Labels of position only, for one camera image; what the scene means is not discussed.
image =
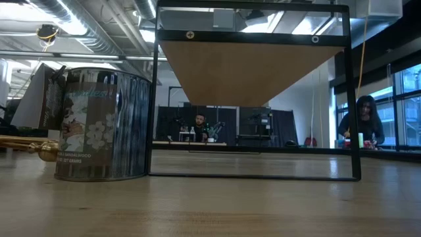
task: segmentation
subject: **long dark hair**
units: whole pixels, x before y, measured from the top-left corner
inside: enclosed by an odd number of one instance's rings
[[[362,122],[361,120],[361,109],[365,103],[368,103],[370,105],[370,120],[369,123],[372,125],[374,129],[379,128],[380,117],[379,113],[377,112],[377,105],[376,101],[374,101],[374,98],[371,95],[363,95],[361,96],[357,101],[357,115],[358,115],[358,121]]]

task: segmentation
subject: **brass pipe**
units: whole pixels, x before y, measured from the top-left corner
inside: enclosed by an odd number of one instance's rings
[[[0,136],[0,147],[13,148],[28,153],[38,153],[43,161],[55,162],[59,152],[59,142],[47,138],[25,138]]]

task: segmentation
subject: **woman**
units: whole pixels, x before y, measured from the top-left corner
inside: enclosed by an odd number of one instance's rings
[[[384,143],[383,125],[372,96],[364,95],[357,101],[357,121],[358,132],[362,133],[364,141],[371,141],[373,147]],[[350,137],[348,114],[343,117],[337,132],[346,138]]]

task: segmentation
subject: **ceiling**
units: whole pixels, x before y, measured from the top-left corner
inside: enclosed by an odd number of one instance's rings
[[[145,55],[143,50],[139,50],[139,47],[136,47],[138,42],[133,43],[127,35],[127,31],[123,31],[119,24],[117,24],[116,19],[114,19],[109,12],[109,10],[103,6],[103,0],[74,0],[78,1],[80,5],[88,12],[88,14],[97,22],[98,28],[95,30],[103,30],[111,39],[117,48],[121,49],[122,54],[125,55]],[[136,11],[134,7],[133,0],[115,0],[120,8],[124,11],[126,18],[129,19],[130,24],[135,28],[138,27],[138,17],[134,14]],[[294,0],[280,0],[282,2],[290,2]],[[350,6],[355,4],[356,0],[338,0],[341,2],[352,3]],[[312,0],[314,3],[329,3],[329,0]],[[236,13],[232,12],[218,12],[219,16],[224,19],[219,21],[219,25],[216,26],[214,15],[215,12],[204,12],[204,11],[169,11],[166,9],[161,12],[162,26],[166,29],[178,29],[178,30],[224,30],[224,31],[242,31],[247,27],[245,17],[250,14],[251,11],[248,10],[237,10]],[[263,11],[265,17],[276,16],[274,11]],[[293,33],[294,30],[297,31],[297,28],[300,28],[301,33],[304,30],[310,28],[308,34],[314,32],[317,28],[329,19],[329,14],[320,14],[320,13],[307,13],[299,14],[295,13],[285,13],[280,20],[274,32],[281,33]],[[19,32],[25,34],[33,34],[42,24],[52,24],[56,25],[54,19],[50,16],[39,12],[30,5],[27,4],[16,4],[16,3],[0,3],[0,32]],[[335,21],[329,25],[322,34],[338,34],[341,32],[341,29],[337,26],[340,26],[340,21]],[[357,31],[361,29],[361,21],[355,20],[353,25],[353,30]],[[141,20],[139,29],[141,30],[141,35],[146,41],[145,44],[148,47],[149,51],[153,50],[153,43],[150,39],[153,36],[153,20]],[[88,47],[80,43],[77,39],[69,38],[69,35],[61,30],[54,44],[48,47],[48,52],[62,52],[62,53],[93,53]],[[17,51],[42,51],[43,46],[40,44],[40,40],[37,36],[5,36],[0,34],[0,50],[17,50]],[[11,81],[11,92],[9,97],[22,97],[23,93],[28,86],[25,85],[25,82],[28,80],[30,73],[33,71],[34,67],[37,65],[34,61],[28,60],[9,60],[13,66],[13,74]],[[77,67],[87,65],[87,62],[75,62],[75,61],[59,61],[59,62],[46,62],[48,65],[59,68],[61,65],[66,65],[69,67]],[[109,64],[109,63],[93,63],[89,62],[91,66],[105,66],[109,68],[119,68],[120,65]],[[141,71],[144,76],[151,77],[151,62],[131,62],[132,66]],[[159,74],[158,78],[160,83],[163,86],[179,86],[179,82],[175,77],[170,65],[166,62],[159,63]]]

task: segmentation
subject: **red object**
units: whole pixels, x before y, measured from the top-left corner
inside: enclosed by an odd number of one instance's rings
[[[306,138],[304,145],[311,146],[311,138]],[[313,147],[317,147],[317,141],[316,138],[313,138]]]

